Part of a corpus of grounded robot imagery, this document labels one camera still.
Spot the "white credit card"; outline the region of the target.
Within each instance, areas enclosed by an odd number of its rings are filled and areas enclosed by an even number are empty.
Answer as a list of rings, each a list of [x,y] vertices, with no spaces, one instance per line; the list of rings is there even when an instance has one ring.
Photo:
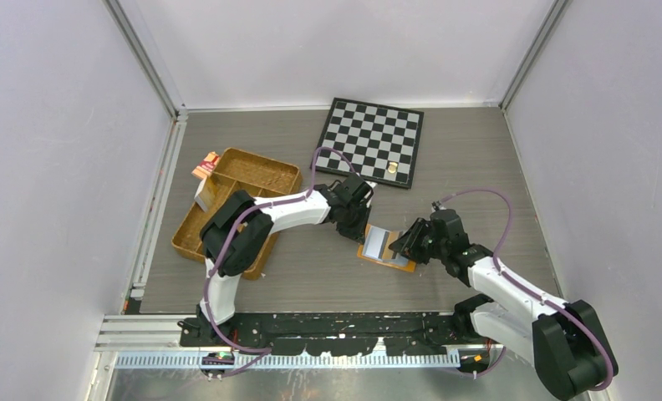
[[[383,261],[386,242],[390,236],[390,231],[377,226],[370,226],[365,237],[365,242],[361,255],[376,261]]]

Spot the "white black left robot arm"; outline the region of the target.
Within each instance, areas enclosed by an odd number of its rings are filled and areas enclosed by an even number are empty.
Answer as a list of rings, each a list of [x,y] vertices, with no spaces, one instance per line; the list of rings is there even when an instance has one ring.
[[[226,344],[229,320],[241,275],[256,261],[267,239],[297,226],[331,223],[343,237],[363,244],[375,184],[357,174],[330,185],[278,197],[253,197],[238,190],[200,231],[206,283],[199,303],[201,335],[212,345]]]

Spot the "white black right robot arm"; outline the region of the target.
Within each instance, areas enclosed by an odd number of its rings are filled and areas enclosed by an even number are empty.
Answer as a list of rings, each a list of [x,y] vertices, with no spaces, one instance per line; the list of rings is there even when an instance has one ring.
[[[439,209],[417,219],[391,251],[426,264],[437,260],[477,294],[454,306],[454,332],[465,343],[497,341],[535,369],[544,388],[569,400],[607,388],[619,365],[596,310],[545,292],[470,241],[461,218]]]

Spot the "orange leather card holder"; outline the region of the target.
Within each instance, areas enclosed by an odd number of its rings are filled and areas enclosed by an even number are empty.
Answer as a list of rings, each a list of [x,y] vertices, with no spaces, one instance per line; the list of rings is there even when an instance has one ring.
[[[357,257],[403,272],[414,272],[416,269],[414,261],[410,261],[390,249],[390,244],[398,240],[403,234],[403,231],[390,231],[368,224],[365,228],[365,240],[359,246]]]

